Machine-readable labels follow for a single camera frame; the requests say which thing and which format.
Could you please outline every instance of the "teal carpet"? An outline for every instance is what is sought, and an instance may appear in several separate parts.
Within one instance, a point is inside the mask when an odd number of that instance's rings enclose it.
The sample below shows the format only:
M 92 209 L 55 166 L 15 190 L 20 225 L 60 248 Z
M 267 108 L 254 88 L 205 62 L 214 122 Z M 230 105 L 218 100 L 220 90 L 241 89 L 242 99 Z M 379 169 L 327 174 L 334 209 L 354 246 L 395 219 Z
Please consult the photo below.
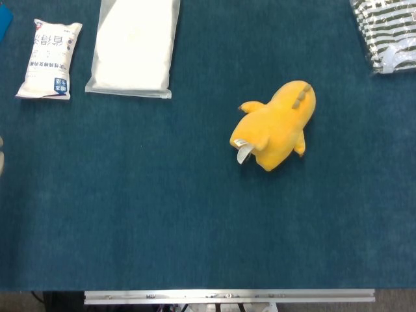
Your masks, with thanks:
M 182 0 L 172 100 L 84 93 L 100 1 L 6 4 L 0 290 L 416 287 L 416 73 L 371 75 L 349 1 Z M 14 98 L 34 18 L 84 25 L 69 103 Z M 304 158 L 239 166 L 237 107 L 295 79 Z

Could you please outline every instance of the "blue label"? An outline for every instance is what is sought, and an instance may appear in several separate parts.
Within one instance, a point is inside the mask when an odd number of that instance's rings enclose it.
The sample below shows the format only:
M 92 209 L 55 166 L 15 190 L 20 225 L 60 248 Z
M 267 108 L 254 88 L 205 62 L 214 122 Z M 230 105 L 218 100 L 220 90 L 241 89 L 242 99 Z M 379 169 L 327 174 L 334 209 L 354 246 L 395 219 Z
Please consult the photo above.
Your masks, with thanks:
M 65 94 L 67 91 L 66 80 L 62 78 L 55 78 L 54 90 L 59 94 Z

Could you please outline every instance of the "cable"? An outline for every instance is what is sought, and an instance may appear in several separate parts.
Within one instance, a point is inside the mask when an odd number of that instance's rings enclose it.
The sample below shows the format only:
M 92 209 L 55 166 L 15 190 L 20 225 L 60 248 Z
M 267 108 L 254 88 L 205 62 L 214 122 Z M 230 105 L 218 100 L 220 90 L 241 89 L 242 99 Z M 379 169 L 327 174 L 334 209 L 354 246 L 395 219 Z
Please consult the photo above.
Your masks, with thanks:
M 45 304 L 45 302 L 44 302 L 42 299 L 40 299 L 40 298 L 38 297 L 38 295 L 34 293 L 34 291 L 31 291 L 31 293 L 32 293 L 32 296 L 34 296 L 34 298 L 35 298 L 36 300 L 38 300 L 41 304 Z

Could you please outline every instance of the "striped cloth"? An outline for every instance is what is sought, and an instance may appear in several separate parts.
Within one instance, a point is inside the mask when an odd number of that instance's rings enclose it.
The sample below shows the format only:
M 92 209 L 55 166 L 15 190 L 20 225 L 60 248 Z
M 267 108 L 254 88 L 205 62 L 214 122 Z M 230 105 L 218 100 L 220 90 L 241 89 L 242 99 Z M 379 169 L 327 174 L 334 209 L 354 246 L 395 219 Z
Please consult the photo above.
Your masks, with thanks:
M 416 0 L 351 0 L 375 72 L 416 68 Z

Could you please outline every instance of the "floor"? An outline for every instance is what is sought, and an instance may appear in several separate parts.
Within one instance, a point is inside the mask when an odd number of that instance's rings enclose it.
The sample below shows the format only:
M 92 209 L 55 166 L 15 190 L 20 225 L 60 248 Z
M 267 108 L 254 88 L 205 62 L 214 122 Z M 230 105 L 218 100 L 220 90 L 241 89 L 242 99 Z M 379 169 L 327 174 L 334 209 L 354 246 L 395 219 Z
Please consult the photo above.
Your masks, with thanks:
M 380 290 L 375 303 L 360 304 L 283 304 L 279 312 L 414 312 L 416 290 Z M 0 293 L 0 312 L 44 312 L 31 293 Z

